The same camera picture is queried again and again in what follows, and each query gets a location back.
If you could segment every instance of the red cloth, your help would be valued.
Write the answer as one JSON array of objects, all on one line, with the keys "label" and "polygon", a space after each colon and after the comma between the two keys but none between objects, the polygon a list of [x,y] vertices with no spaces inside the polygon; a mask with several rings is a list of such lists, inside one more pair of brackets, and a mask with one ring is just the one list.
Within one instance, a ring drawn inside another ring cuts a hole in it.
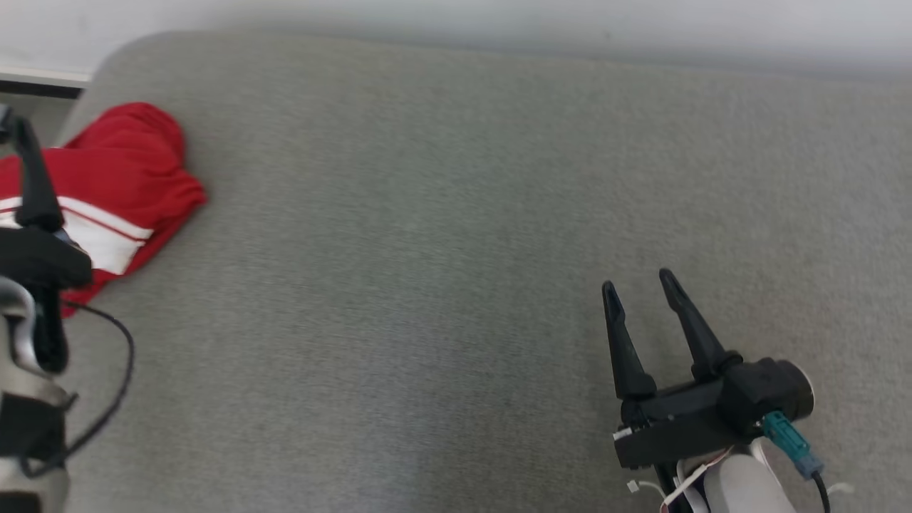
[{"label": "red cloth", "polygon": [[[108,110],[63,148],[44,150],[65,229],[94,268],[94,283],[65,298],[88,302],[105,283],[142,267],[206,202],[183,154],[181,127],[148,103]],[[3,159],[0,225],[12,223],[20,194],[19,161]]]}]

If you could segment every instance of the cable connector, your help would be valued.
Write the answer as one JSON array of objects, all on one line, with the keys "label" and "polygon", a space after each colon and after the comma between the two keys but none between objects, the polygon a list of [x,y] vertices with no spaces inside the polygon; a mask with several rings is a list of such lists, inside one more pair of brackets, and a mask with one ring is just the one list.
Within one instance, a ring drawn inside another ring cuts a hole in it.
[{"label": "cable connector", "polygon": [[824,462],[811,452],[811,445],[782,412],[763,417],[763,434],[789,456],[805,480],[812,479],[815,472],[823,473]]}]

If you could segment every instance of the black wire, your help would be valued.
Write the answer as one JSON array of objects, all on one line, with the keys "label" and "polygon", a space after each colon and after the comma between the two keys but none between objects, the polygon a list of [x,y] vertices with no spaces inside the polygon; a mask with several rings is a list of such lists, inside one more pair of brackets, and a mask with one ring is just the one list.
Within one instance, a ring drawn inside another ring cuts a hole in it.
[{"label": "black wire", "polygon": [[136,353],[136,343],[133,341],[133,336],[130,335],[130,331],[127,330],[127,327],[124,326],[123,323],[119,320],[114,319],[112,316],[101,310],[93,309],[90,306],[81,305],[72,301],[64,301],[64,303],[69,307],[85,310],[107,320],[116,326],[121,333],[123,333],[124,337],[127,338],[127,370],[124,372],[123,382],[120,384],[120,389],[118,390],[117,395],[114,397],[114,401],[111,402],[111,405],[108,407],[108,409],[105,410],[105,412],[101,414],[98,420],[96,420],[95,423],[92,424],[83,434],[77,437],[77,439],[74,440],[73,443],[69,445],[69,447],[48,458],[48,460],[38,469],[32,469],[31,465],[28,463],[28,460],[24,456],[19,458],[19,466],[22,468],[22,473],[30,479],[41,477],[51,470],[54,470],[55,468],[60,468],[69,457],[74,455],[85,444],[91,441],[91,439],[94,438],[96,434],[100,433],[101,430],[104,429],[108,422],[111,420],[111,417],[113,417],[117,410],[120,409],[120,403],[123,402],[124,396],[127,395],[127,389],[130,387],[130,380],[133,377],[133,359]]},{"label": "black wire", "polygon": [[811,477],[817,484],[817,490],[820,491],[820,500],[824,502],[824,513],[830,513],[830,496],[826,493],[824,479],[820,476],[820,472],[814,472]]}]

